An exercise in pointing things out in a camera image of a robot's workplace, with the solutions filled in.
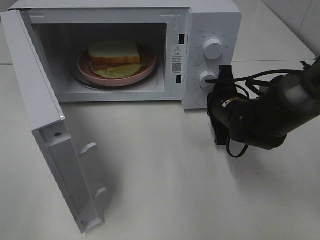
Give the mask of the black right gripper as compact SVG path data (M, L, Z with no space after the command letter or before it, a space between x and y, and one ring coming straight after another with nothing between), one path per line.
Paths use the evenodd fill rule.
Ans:
M219 65L219 76L207 97L215 143L227 144L227 139L248 144L250 103L247 96L237 92L231 65Z

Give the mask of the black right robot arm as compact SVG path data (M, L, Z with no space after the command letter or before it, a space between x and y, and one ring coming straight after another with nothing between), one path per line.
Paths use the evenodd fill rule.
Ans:
M215 144L230 147L231 141L272 150L287 134L320 115L320 61L303 70L269 70L234 78L232 66L220 65L207 96Z

